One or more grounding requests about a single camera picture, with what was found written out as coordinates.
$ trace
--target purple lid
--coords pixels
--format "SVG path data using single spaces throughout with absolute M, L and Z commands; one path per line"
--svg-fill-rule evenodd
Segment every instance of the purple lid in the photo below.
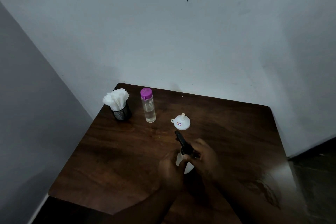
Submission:
M 150 88 L 143 88 L 140 91 L 141 98 L 144 100 L 150 99 L 153 96 L 153 92 Z

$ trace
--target person's left arm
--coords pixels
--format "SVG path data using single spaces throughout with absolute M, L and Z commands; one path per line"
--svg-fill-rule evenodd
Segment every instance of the person's left arm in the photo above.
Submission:
M 182 189 L 187 161 L 183 160 L 179 166 L 176 166 L 179 152 L 178 149 L 171 151 L 160 161 L 158 167 L 160 188 L 156 192 L 144 201 L 116 213 L 103 223 L 161 223 Z

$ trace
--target wooden table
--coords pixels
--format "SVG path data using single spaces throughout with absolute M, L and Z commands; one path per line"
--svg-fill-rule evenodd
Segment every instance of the wooden table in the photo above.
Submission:
M 298 197 L 283 186 L 283 175 L 277 175 L 285 170 L 292 177 L 269 107 L 152 89 L 157 117 L 148 123 L 140 99 L 143 87 L 120 83 L 119 88 L 130 94 L 132 117 L 116 121 L 104 105 L 50 188 L 50 196 L 109 214 L 145 199 L 159 186 L 159 160 L 179 146 L 171 119 L 184 112 L 191 126 L 183 136 L 206 140 L 248 188 L 281 209 Z M 226 200 L 195 170 L 185 176 L 183 191 L 165 218 L 166 223 L 224 220 L 240 223 Z

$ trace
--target wall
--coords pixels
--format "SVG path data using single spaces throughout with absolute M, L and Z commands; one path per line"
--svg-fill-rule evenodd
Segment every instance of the wall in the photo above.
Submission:
M 92 122 L 0 3 L 0 223 L 27 223 Z
M 92 118 L 118 82 L 271 107 L 287 156 L 336 134 L 334 0 L 1 0 Z

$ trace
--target clear plastic bottle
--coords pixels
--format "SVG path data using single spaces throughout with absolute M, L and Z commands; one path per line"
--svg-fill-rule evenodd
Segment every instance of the clear plastic bottle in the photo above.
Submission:
M 150 88 L 143 88 L 140 91 L 143 110 L 147 122 L 154 122 L 156 119 L 153 92 Z

